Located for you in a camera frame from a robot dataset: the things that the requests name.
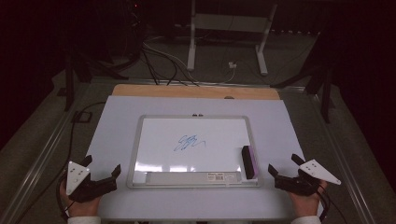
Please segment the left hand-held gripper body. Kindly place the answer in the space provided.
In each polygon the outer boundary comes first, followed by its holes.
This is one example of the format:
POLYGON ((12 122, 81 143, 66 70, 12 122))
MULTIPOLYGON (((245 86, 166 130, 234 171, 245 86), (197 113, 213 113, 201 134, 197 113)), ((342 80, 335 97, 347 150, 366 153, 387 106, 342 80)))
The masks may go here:
POLYGON ((66 171, 66 195, 74 202, 85 203, 117 189, 117 179, 111 176, 91 180, 91 170, 70 161, 66 171))

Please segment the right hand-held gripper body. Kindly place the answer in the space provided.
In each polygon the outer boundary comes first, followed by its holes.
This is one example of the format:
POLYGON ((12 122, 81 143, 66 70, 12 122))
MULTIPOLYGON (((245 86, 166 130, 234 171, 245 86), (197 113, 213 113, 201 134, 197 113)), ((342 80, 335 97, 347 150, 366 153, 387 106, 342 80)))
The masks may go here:
POLYGON ((318 161, 311 160, 299 165, 298 175, 289 177, 274 170, 275 187, 301 196, 310 196, 319 189, 320 182, 340 185, 341 180, 329 172, 318 161))

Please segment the black and purple eraser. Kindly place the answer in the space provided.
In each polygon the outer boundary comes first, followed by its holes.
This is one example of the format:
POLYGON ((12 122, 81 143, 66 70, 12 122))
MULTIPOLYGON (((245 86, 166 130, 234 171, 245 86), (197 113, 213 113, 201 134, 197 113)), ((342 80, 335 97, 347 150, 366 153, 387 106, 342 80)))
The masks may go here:
POLYGON ((241 153, 245 167, 246 178, 247 179, 256 178, 259 172, 259 168, 255 160, 254 150, 252 146, 243 146, 241 153))

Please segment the grey framed whiteboard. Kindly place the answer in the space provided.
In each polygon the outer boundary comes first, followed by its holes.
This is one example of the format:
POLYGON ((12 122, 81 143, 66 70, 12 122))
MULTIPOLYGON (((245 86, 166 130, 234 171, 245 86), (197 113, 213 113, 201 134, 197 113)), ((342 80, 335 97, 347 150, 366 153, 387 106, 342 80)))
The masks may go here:
POLYGON ((131 189, 258 187, 247 179, 242 147, 254 141, 246 116, 143 116, 127 186, 131 189))

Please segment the person's right hand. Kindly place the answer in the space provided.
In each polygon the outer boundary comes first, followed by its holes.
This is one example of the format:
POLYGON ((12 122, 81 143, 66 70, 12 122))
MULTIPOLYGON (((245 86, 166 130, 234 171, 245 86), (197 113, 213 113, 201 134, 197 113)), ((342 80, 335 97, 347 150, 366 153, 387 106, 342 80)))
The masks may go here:
POLYGON ((326 189, 327 185, 326 181, 321 180, 317 191, 310 196, 301 196, 289 192, 288 195, 291 199, 294 215, 296 217, 315 216, 318 213, 319 194, 326 189))

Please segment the person's left hand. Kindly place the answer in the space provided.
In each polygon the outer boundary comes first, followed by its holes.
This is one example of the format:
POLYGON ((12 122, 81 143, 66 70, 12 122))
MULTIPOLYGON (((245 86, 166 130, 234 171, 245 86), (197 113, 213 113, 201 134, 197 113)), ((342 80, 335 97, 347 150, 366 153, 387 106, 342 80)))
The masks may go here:
POLYGON ((67 207, 67 214, 70 217, 96 217, 101 197, 97 197, 89 202, 76 203, 68 198, 65 191, 65 181, 61 182, 59 187, 63 203, 67 207))

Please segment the black floor box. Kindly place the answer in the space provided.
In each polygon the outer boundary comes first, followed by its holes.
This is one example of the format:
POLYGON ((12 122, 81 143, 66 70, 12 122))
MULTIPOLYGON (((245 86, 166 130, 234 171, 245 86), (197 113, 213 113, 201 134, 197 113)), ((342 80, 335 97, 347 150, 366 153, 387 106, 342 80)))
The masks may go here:
POLYGON ((92 112, 76 111, 72 123, 89 123, 92 120, 92 112))

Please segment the large white table sheet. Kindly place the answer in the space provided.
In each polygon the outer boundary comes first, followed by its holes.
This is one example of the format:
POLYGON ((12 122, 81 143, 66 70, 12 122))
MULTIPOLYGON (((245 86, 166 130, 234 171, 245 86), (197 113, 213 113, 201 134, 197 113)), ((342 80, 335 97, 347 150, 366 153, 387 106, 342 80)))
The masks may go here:
POLYGON ((117 165, 117 189, 105 195, 103 219, 146 221, 277 220, 293 218, 286 191, 276 189, 268 172, 295 176, 291 155, 301 155, 285 104, 280 100, 238 100, 111 96, 88 150, 92 179, 109 176, 117 165), (134 140, 143 116, 246 116, 262 183, 249 188, 131 189, 127 186, 134 140))

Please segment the black tripod stand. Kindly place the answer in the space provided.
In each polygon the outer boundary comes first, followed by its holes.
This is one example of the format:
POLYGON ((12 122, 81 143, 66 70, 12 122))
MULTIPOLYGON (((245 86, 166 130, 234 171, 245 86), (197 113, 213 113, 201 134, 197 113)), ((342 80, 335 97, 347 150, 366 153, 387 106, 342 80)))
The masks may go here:
POLYGON ((282 82, 271 84, 272 88, 284 89, 292 83, 306 77, 310 77, 304 91, 307 94, 315 95, 321 91, 320 115, 329 123, 329 108, 332 84, 332 67, 337 59, 337 50, 332 36, 323 31, 310 50, 300 72, 282 82))
POLYGON ((66 97, 64 110, 68 111, 75 100, 74 76, 77 76, 80 82, 90 82, 92 75, 89 67, 98 69, 106 76, 119 80, 126 80, 127 77, 121 76, 108 67, 105 67, 86 53, 76 47, 70 47, 64 54, 64 71, 65 71, 65 90, 66 97))

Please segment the black equipment rack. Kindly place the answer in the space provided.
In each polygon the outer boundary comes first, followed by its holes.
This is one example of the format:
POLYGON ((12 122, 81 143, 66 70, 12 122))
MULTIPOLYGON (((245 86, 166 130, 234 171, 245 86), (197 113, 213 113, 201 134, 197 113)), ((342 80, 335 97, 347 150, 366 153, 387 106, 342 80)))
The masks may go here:
POLYGON ((108 45, 111 56, 125 63, 140 57, 145 23, 140 18, 138 0, 112 0, 108 19, 108 45))

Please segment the white metal stand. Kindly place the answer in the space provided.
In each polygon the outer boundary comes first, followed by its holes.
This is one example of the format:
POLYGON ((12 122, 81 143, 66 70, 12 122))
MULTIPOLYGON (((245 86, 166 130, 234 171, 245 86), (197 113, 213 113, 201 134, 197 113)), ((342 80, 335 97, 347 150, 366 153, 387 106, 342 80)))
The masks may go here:
POLYGON ((272 3, 268 14, 265 17, 235 16, 197 13, 196 0, 191 0, 191 32, 190 46, 187 60, 187 70, 192 72, 195 67, 196 41, 195 32, 197 29, 216 30, 216 31, 233 31, 260 33, 261 42, 255 46, 255 54, 260 70, 260 74, 266 76, 268 68, 264 59, 264 47, 266 45, 274 16, 278 7, 277 3, 272 3))

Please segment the metal floor rail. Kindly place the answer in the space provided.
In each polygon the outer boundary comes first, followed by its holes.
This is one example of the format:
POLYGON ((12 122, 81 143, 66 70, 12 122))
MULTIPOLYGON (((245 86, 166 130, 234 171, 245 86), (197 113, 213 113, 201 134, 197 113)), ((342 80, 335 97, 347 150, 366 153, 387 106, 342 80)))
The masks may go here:
POLYGON ((370 211, 366 200, 363 197, 361 188, 358 185, 358 182, 348 165, 347 159, 343 154, 341 146, 337 142, 337 138, 331 130, 331 126, 324 120, 321 115, 321 102, 319 98, 316 95, 308 95, 308 99, 310 100, 311 105, 314 107, 316 117, 319 120, 319 123, 324 130, 328 141, 330 142, 332 156, 334 157, 338 169, 340 170, 341 176, 343 177, 343 184, 347 188, 347 191, 351 197, 352 202, 355 205, 362 224, 376 224, 374 216, 370 211))
POLYGON ((0 151, 0 224, 13 224, 21 215, 87 88, 77 86, 68 110, 65 99, 52 92, 0 151))

